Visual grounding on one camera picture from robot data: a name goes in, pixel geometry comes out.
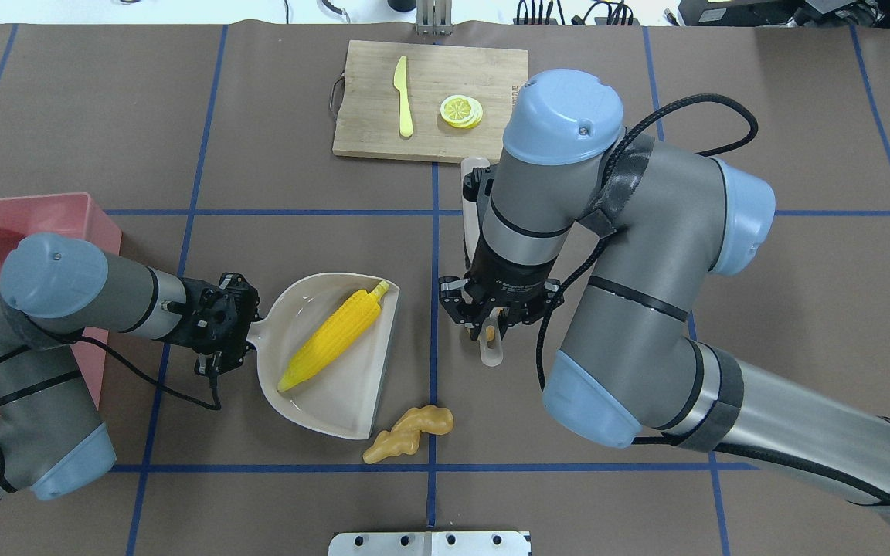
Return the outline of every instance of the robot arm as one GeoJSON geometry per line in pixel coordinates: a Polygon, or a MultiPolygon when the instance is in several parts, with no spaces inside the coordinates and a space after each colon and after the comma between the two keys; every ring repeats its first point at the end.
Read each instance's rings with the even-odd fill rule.
{"type": "Polygon", "coordinates": [[[258,302],[241,275],[215,286],[50,233],[20,242],[0,279],[0,358],[21,351],[0,363],[0,499],[24,488],[62,496],[116,459],[68,344],[81,330],[186,346],[215,380],[243,363],[258,302]]]}
{"type": "Polygon", "coordinates": [[[544,387],[555,419],[613,447],[649,426],[673,446],[737,454],[890,523],[890,419],[683,337],[706,274],[736,274],[766,238],[770,187],[646,136],[604,180],[621,123],[619,98],[591,75],[552,70],[528,82],[501,161],[467,177],[485,210],[469,272],[441,279],[447,312],[474,339],[494,310],[529,324],[526,307],[553,303],[548,274],[581,222],[605,249],[544,387]]]}

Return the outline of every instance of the yellow corn cob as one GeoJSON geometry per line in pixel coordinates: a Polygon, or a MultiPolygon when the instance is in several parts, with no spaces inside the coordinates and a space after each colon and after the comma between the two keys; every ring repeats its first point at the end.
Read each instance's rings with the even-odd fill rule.
{"type": "Polygon", "coordinates": [[[372,292],[359,290],[345,300],[338,310],[325,320],[301,349],[287,363],[287,370],[277,385],[277,391],[286,392],[318,374],[318,371],[335,361],[349,349],[360,334],[371,327],[380,316],[380,298],[386,294],[389,284],[381,280],[372,292]]]}

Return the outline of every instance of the toy knife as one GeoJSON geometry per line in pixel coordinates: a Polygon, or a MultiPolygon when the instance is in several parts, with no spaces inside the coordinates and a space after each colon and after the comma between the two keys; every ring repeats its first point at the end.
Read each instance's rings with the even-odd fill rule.
{"type": "Polygon", "coordinates": [[[407,56],[400,56],[393,71],[393,88],[400,92],[400,137],[414,134],[414,124],[410,120],[410,103],[407,102],[407,56]]]}

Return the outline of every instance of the metal plate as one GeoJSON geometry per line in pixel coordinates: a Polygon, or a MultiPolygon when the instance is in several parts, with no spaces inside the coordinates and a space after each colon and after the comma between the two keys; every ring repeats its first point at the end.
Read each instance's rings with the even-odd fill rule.
{"type": "Polygon", "coordinates": [[[339,534],[328,556],[531,556],[528,531],[339,534]]]}

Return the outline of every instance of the cutting board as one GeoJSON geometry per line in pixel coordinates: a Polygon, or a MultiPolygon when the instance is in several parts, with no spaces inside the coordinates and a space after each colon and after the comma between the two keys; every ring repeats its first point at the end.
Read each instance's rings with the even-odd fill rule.
{"type": "Polygon", "coordinates": [[[525,81],[527,50],[350,41],[332,152],[455,163],[467,156],[485,156],[496,162],[504,144],[504,127],[525,81]],[[400,56],[407,56],[407,93],[414,123],[414,134],[407,138],[399,134],[399,94],[393,88],[393,70],[400,56]],[[456,94],[483,105],[479,126],[457,130],[438,115],[441,102],[456,94]]]}

